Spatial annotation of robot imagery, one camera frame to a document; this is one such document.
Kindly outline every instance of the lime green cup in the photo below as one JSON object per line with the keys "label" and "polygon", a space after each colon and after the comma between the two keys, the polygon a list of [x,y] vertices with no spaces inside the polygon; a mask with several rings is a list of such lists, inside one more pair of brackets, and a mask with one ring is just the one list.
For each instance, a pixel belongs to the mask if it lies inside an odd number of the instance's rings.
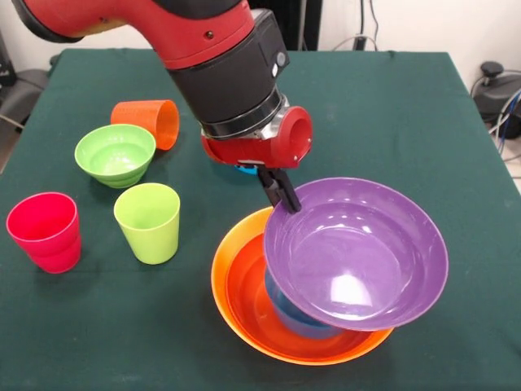
{"label": "lime green cup", "polygon": [[155,152],[155,139],[136,125],[108,125],[88,133],[74,158],[88,175],[121,189],[139,182]]}
{"label": "lime green cup", "polygon": [[160,183],[143,183],[118,197],[114,217],[139,261],[157,265],[173,257],[179,243],[180,208],[179,195]]}

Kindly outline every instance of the green bowl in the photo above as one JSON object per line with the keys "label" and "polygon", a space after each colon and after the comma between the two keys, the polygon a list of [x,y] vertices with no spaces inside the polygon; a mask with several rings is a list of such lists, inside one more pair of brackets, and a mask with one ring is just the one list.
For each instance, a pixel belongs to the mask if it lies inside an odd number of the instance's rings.
{"label": "green bowl", "polygon": [[155,139],[136,125],[108,125],[88,133],[76,145],[74,158],[88,175],[115,189],[130,187],[147,171]]}

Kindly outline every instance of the white wall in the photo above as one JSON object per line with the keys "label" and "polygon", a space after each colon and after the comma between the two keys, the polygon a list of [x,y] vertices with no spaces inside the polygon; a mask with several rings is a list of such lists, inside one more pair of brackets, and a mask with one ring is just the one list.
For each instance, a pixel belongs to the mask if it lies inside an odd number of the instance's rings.
{"label": "white wall", "polygon": [[11,0],[0,0],[0,29],[17,71],[27,68],[48,69],[49,58],[68,46],[76,48],[150,47],[145,38],[129,26],[85,37],[74,45],[44,41],[24,26]]}
{"label": "white wall", "polygon": [[[359,0],[324,0],[321,50],[330,50],[357,33],[358,7]],[[380,50],[448,51],[467,86],[486,59],[521,69],[521,0],[374,0],[374,8],[380,22]],[[49,58],[64,48],[33,36],[10,0],[0,0],[0,26],[18,70],[48,68]],[[373,26],[367,5],[366,33],[372,33]],[[87,37],[74,45],[122,46],[149,47],[130,27]]]}
{"label": "white wall", "polygon": [[[467,87],[485,60],[521,69],[521,0],[374,0],[374,10],[381,51],[448,51]],[[322,14],[321,50],[359,31],[359,0],[324,0]],[[373,32],[366,7],[366,34]]]}

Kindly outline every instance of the pink cup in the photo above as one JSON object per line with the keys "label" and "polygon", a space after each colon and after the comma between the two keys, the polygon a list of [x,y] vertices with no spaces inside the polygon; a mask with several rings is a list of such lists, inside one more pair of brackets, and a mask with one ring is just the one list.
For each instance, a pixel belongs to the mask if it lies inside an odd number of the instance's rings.
{"label": "pink cup", "polygon": [[74,200],[56,192],[19,202],[7,216],[7,232],[47,273],[71,270],[80,260],[80,218]]}

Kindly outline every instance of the dark green table cover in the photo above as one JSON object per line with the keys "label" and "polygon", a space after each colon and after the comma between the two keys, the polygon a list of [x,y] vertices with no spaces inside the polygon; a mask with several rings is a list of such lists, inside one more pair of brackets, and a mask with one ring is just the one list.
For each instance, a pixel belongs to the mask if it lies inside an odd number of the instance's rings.
{"label": "dark green table cover", "polygon": [[[39,191],[77,202],[83,256],[48,275],[0,233],[1,390],[521,389],[521,202],[446,54],[294,53],[279,86],[314,121],[298,185],[354,176],[394,187],[449,247],[443,296],[378,349],[333,367],[279,362],[242,342],[210,288],[212,257],[267,205],[254,177],[210,161],[199,127],[152,51],[65,51],[0,180],[0,218]],[[112,216],[121,191],[75,164],[88,131],[131,99],[173,99],[175,148],[144,182],[182,199],[181,244],[136,261]]]}

